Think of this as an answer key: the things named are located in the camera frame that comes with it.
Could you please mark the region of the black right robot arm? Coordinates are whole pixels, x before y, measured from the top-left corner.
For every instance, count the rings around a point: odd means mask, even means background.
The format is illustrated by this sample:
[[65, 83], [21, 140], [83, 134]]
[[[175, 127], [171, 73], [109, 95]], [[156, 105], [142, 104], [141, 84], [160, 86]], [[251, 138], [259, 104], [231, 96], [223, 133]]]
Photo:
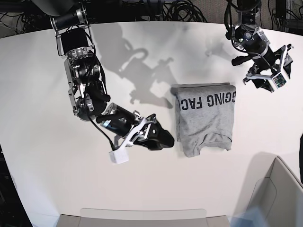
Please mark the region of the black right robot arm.
[[73, 114], [91, 122], [106, 138], [107, 129], [115, 134], [108, 138], [112, 151], [138, 145], [151, 151], [174, 146], [173, 136], [162, 128], [156, 115], [141, 116], [110, 103], [104, 69], [96, 56], [85, 6], [75, 0], [35, 0], [34, 4], [49, 15], [55, 32], [57, 52], [65, 58]]

